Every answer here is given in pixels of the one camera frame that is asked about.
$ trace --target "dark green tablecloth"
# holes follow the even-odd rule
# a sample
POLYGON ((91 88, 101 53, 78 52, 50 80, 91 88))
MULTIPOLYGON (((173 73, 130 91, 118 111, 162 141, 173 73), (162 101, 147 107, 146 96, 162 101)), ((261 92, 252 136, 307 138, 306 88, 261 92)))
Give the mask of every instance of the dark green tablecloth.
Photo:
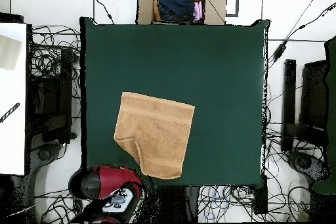
POLYGON ((94 25, 86 18, 87 165, 140 171, 113 140, 121 93, 129 91, 195 106, 182 176, 155 184, 259 184, 266 25, 94 25))

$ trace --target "black cable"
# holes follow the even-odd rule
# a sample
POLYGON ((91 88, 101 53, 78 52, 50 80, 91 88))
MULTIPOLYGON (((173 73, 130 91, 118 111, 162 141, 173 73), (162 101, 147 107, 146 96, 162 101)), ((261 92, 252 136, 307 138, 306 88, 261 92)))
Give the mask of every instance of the black cable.
POLYGON ((194 214, 192 213, 192 209, 190 207, 190 201, 189 201, 189 197, 186 193, 186 187, 184 188, 184 193, 186 194, 186 201, 188 203, 188 208, 189 208, 189 212, 190 212, 190 217, 192 218, 192 222, 195 222, 195 218, 194 218, 194 214))
POLYGON ((202 196, 203 198, 200 201, 198 201, 198 202, 199 202, 199 204, 200 203, 204 203, 205 206, 201 210, 198 211, 198 215, 203 212, 204 218, 207 221, 209 221, 209 220, 215 220, 215 214, 213 213, 213 209, 219 208, 219 213, 220 213, 221 210, 222 210, 222 208, 221 208, 222 204, 224 202, 228 203, 227 196, 223 195, 223 197, 220 197, 220 194, 218 192, 219 186, 216 186, 216 188, 215 188, 215 193, 214 193, 215 197, 214 196, 210 196, 211 188, 213 188, 213 186, 203 186, 203 188, 199 192, 199 196, 202 196), (208 189, 207 195, 203 193, 205 189, 208 189), (205 214, 205 209, 207 209, 207 208, 209 209, 209 211, 208 211, 208 214, 205 214), (208 217, 209 214, 213 214, 214 218, 213 219, 209 219, 209 217, 208 217))
POLYGON ((46 196, 46 195, 49 195, 49 194, 52 194, 52 193, 59 193, 59 192, 64 192, 64 191, 68 191, 68 189, 62 189, 62 190, 58 190, 58 191, 48 192, 48 193, 45 193, 45 194, 35 196, 34 198, 39 198, 39 197, 46 196))
POLYGON ((271 115, 271 113, 270 113, 270 109, 269 109, 268 106, 266 106, 266 109, 267 109, 267 111, 268 111, 268 113, 269 113, 269 117, 268 117, 268 121, 267 121, 267 125, 268 125, 268 124, 270 123, 270 119, 271 119, 272 115, 271 115))
POLYGON ((291 209, 291 201, 290 201, 290 194, 291 194, 291 192, 293 191, 293 190, 295 190, 295 189, 305 189, 305 190, 307 190, 308 192, 310 192, 310 190, 308 189, 308 188, 306 188, 306 187, 303 187, 303 186, 300 186, 300 185, 298 185, 297 187, 293 187, 292 189, 290 189, 289 191, 288 191, 288 195, 287 195, 287 201, 288 201, 288 207, 289 207, 289 212, 291 213, 291 216, 294 218, 294 220, 296 221, 296 222, 300 222, 300 221, 298 221, 297 220, 297 218, 293 215, 293 211, 292 211, 292 209, 291 209))
POLYGON ((289 38, 293 35, 293 34, 295 34, 297 31, 299 31, 300 29, 303 29, 304 27, 306 27, 306 26, 308 26, 309 24, 311 24, 311 23, 313 23, 313 22, 315 22, 315 21, 317 21, 317 19, 319 19, 319 17, 321 17, 321 16, 324 16, 328 11, 331 11, 332 9, 334 9, 336 7, 336 3, 333 3, 333 4, 331 4, 330 6, 328 6, 326 9, 324 9, 321 13, 320 13, 320 15, 318 16, 318 17, 316 17, 314 20, 312 20, 312 21, 310 21, 310 22, 308 22, 308 23, 306 23, 306 24, 303 24, 303 25, 301 25, 300 27, 298 27, 293 33, 291 33, 291 34, 289 34, 288 35, 288 37, 278 46, 278 48, 274 51, 274 53, 272 54, 272 56, 274 56, 274 62, 273 62, 273 64, 268 68, 268 70, 274 65, 274 63, 282 56, 282 54, 284 53, 284 51, 285 51, 285 48, 286 48, 286 44, 287 44, 287 42, 288 42, 288 40, 289 40, 289 38))
POLYGON ((292 29, 289 31, 287 37, 285 39, 289 39, 291 36, 291 32, 294 30, 294 28, 296 27, 296 25, 300 22, 300 19, 302 18, 302 16, 305 14, 306 10, 311 6, 313 0, 310 1, 310 3, 308 4, 308 6, 306 7, 306 9, 303 11, 302 15, 300 15, 298 21, 295 23, 294 27, 292 27, 292 29))
POLYGON ((298 41, 298 42, 321 42, 321 43, 327 42, 327 41, 313 40, 313 39, 267 39, 267 41, 298 41))
MULTIPOLYGON (((60 65, 60 58, 61 58, 61 53, 59 51, 59 48, 61 46, 60 44, 62 44, 62 43, 67 44, 68 46, 66 48, 71 48, 74 52, 74 55, 77 56, 77 58, 79 58, 80 48, 78 47, 78 44, 79 44, 80 41, 78 40, 78 36, 76 35, 76 40, 71 42, 71 43, 69 43, 67 41, 61 41, 57 45, 55 45, 54 35, 64 34, 64 32, 66 32, 66 31, 72 31, 73 33, 76 34, 76 32, 78 32, 78 31, 76 31, 74 29, 71 29, 69 27, 66 27, 66 26, 62 26, 66 29, 65 30, 60 30, 56 33, 51 33, 50 27, 52 27, 52 26, 40 26, 40 27, 34 28, 34 30, 46 29, 48 32, 43 32, 43 33, 38 32, 38 33, 36 33, 38 35, 42 35, 44 37, 44 40, 40 44, 34 43, 32 72, 33 72, 33 75, 37 75, 37 73, 39 73, 39 74, 41 74, 42 77, 60 79, 60 77, 59 77, 60 76, 59 75, 59 73, 60 73, 59 65, 60 65), (51 41, 51 47, 45 47, 47 45, 49 46, 49 44, 47 43, 48 40, 51 41)), ((72 91, 68 91, 68 92, 71 93, 73 98, 79 99, 80 102, 81 102, 81 99, 78 96, 79 85, 77 85, 77 84, 79 84, 79 74, 78 74, 77 71, 78 71, 78 69, 76 69, 72 66, 72 74, 73 75, 69 75, 69 77, 71 77, 71 79, 75 83, 75 87, 72 87, 72 90, 75 91, 75 95, 72 94, 72 91)), ((81 112, 81 108, 80 108, 80 111, 78 113, 78 116, 72 122, 70 128, 76 122, 77 118, 80 115, 80 112, 81 112)))
POLYGON ((58 195, 57 197, 53 196, 37 196, 36 198, 54 198, 54 202, 47 208, 47 211, 43 213, 41 216, 41 222, 45 223, 44 220, 48 213, 55 212, 58 215, 58 219, 55 219, 53 221, 50 221, 48 223, 54 223, 58 220, 60 220, 60 224, 64 224, 64 218, 67 219, 67 222, 70 221, 70 213, 73 213, 73 215, 77 215, 81 210, 82 210, 82 205, 79 205, 76 199, 73 197, 69 197, 70 193, 68 193, 66 196, 58 195), (65 199, 72 199, 72 207, 69 207, 67 203, 65 202, 65 199), (65 216, 61 216, 60 213, 58 212, 58 208, 62 208, 65 216))
MULTIPOLYGON (((273 160, 274 163, 276 163, 276 166, 278 167, 278 165, 277 165, 277 161, 278 161, 278 160, 275 160, 275 159, 274 159, 274 155, 277 154, 278 156, 280 156, 281 159, 284 160, 285 153, 280 153, 280 152, 278 152, 278 151, 272 146, 272 144, 276 143, 276 141, 273 139, 273 137, 274 137, 275 135, 270 135, 270 134, 272 134, 272 133, 279 134, 279 135, 280 135, 279 137, 281 137, 281 133, 280 133, 279 131, 275 131, 275 130, 273 130, 273 129, 269 129, 269 128, 267 128, 267 130, 271 130, 271 133, 268 132, 268 133, 266 134, 266 139, 270 141, 270 144, 268 145, 268 150, 267 150, 267 153, 266 153, 266 157, 267 157, 267 160, 268 160, 268 159, 273 160)), ((318 147, 314 147, 314 148, 312 148, 312 147, 306 147, 307 144, 308 144, 308 143, 307 143, 306 141, 298 141, 298 143, 296 144, 296 146, 293 147, 293 149, 295 149, 295 150, 315 150, 315 149, 318 148, 318 147)), ((280 207, 278 207, 278 208, 273 208, 273 209, 271 209, 271 210, 268 211, 267 215, 269 215, 270 217, 272 217, 271 221, 274 220, 274 216, 272 215, 272 213, 277 213, 277 214, 283 214, 283 215, 286 215, 286 217, 287 217, 287 220, 286 220, 286 221, 289 221, 290 217, 293 217, 294 220, 297 221, 297 219, 296 219, 296 217, 295 217, 296 210, 293 211, 293 205, 294 205, 294 204, 297 206, 297 209, 298 209, 297 211, 299 211, 299 208, 301 208, 304 212, 308 213, 308 210, 309 210, 309 207, 308 207, 308 206, 309 206, 309 204, 306 204, 306 203, 304 203, 304 202, 302 202, 302 201, 298 204, 298 203, 296 203, 296 202, 290 197, 290 193, 291 193, 294 189, 299 188, 299 187, 295 187, 295 188, 291 189, 291 190, 288 192, 288 194, 284 194, 283 191, 282 191, 280 182, 276 179, 276 176, 274 176, 271 172, 269 172, 268 167, 266 168, 266 172, 267 172, 267 175, 269 174, 269 175, 273 176, 273 178, 270 178, 269 180, 271 180, 271 179, 275 179, 275 180, 277 181, 277 183, 278 183, 279 188, 280 188, 280 193, 279 193, 279 194, 276 194, 276 195, 273 195, 272 193, 270 193, 270 191, 268 191, 268 193, 270 193, 270 194, 272 195, 272 196, 268 199, 268 203, 269 203, 269 201, 270 201, 271 199, 273 199, 273 198, 277 198, 278 200, 282 201, 282 203, 283 203, 283 204, 281 204, 280 207), (288 206, 288 208, 289 208, 289 212, 290 212, 290 213, 286 213, 286 212, 276 212, 276 211, 278 211, 278 210, 280 210, 280 209, 283 209, 283 208, 286 207, 286 206, 288 206)))
POLYGON ((217 9, 213 6, 213 9, 215 10, 215 12, 218 14, 219 18, 223 21, 223 23, 225 24, 225 21, 223 20, 223 18, 219 15, 217 9))
MULTIPOLYGON (((56 199, 58 198, 57 196, 35 196, 34 198, 50 198, 50 199, 56 199)), ((72 196, 64 196, 64 199, 73 199, 72 196)))
MULTIPOLYGON (((269 83, 267 83, 267 88, 268 88, 268 90, 270 92, 270 84, 269 83)), ((270 92, 270 98, 267 99, 267 101, 270 101, 271 99, 272 99, 272 93, 270 92)))
POLYGON ((106 9, 105 5, 102 4, 99 0, 96 0, 96 1, 97 1, 98 4, 100 4, 100 5, 102 5, 102 6, 104 7, 104 9, 105 9, 105 11, 106 11, 106 13, 107 13, 107 15, 108 15, 108 18, 111 19, 112 23, 114 24, 114 21, 113 21, 113 19, 112 19, 112 16, 110 15, 110 13, 108 13, 108 10, 106 9))
MULTIPOLYGON (((300 89, 300 88, 302 88, 302 86, 298 86, 298 87, 296 87, 295 90, 300 89)), ((274 101, 275 99, 278 99, 278 98, 281 97, 282 95, 284 95, 284 93, 282 93, 281 95, 278 95, 277 97, 274 97, 274 98, 267 104, 267 106, 270 105, 270 103, 271 103, 272 101, 274 101)))
POLYGON ((264 0, 261 0, 261 20, 263 19, 264 0))
POLYGON ((93 20, 95 20, 95 0, 93 0, 93 20))
POLYGON ((9 14, 12 14, 12 0, 9 0, 9 14))
POLYGON ((68 144, 66 144, 66 147, 64 148, 64 153, 63 153, 63 156, 65 156, 66 154, 66 148, 68 147, 68 144))

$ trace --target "black bar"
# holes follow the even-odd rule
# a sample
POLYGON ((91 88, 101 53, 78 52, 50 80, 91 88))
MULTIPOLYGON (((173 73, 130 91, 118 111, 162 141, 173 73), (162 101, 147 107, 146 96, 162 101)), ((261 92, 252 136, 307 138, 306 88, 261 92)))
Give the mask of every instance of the black bar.
POLYGON ((33 32, 34 35, 80 35, 77 33, 49 33, 49 32, 33 32))
POLYGON ((80 66, 80 81, 81 81, 81 170, 83 173, 87 170, 87 88, 85 85, 85 54, 86 54, 86 27, 85 27, 85 18, 79 18, 79 26, 81 32, 81 54, 79 57, 79 66, 80 66))
POLYGON ((31 135, 35 136, 40 133, 64 127, 66 124, 66 117, 65 115, 37 116, 31 120, 31 124, 33 125, 31 135))
POLYGON ((268 213, 267 176, 263 175, 262 180, 262 187, 259 189, 255 189, 253 211, 256 215, 268 213))
POLYGON ((305 64, 299 122, 324 129, 327 123, 326 60, 305 64))
POLYGON ((282 138, 281 151, 287 152, 293 148, 294 138, 287 135, 287 124, 295 123, 295 84, 297 63, 295 60, 286 60, 283 74, 282 97, 282 138))
POLYGON ((303 42, 327 42, 327 41, 318 41, 311 39, 265 39, 265 41, 303 41, 303 42))
POLYGON ((9 0, 9 14, 12 14, 12 0, 9 0))
POLYGON ((239 0, 236 0, 236 11, 235 13, 227 13, 226 17, 238 17, 238 13, 239 13, 239 0))
POLYGON ((60 100, 59 114, 65 115, 65 126, 59 130, 58 140, 60 144, 69 144, 72 124, 72 62, 74 54, 72 49, 62 49, 60 59, 60 100))
POLYGON ((326 146, 328 144, 327 133, 324 130, 305 125, 287 123, 286 135, 315 146, 326 146))
POLYGON ((11 109, 9 109, 5 115, 3 115, 1 118, 0 118, 0 123, 3 123, 3 121, 5 121, 9 115, 11 115, 16 109, 18 109, 18 107, 20 106, 20 103, 16 103, 11 109))

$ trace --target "tan towel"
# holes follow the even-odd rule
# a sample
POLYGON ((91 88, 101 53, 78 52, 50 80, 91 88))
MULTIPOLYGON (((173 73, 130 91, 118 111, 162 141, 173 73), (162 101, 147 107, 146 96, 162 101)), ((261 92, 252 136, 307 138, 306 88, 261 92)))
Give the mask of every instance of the tan towel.
POLYGON ((160 179, 180 177, 194 109, 123 92, 114 140, 138 162, 143 174, 160 179))

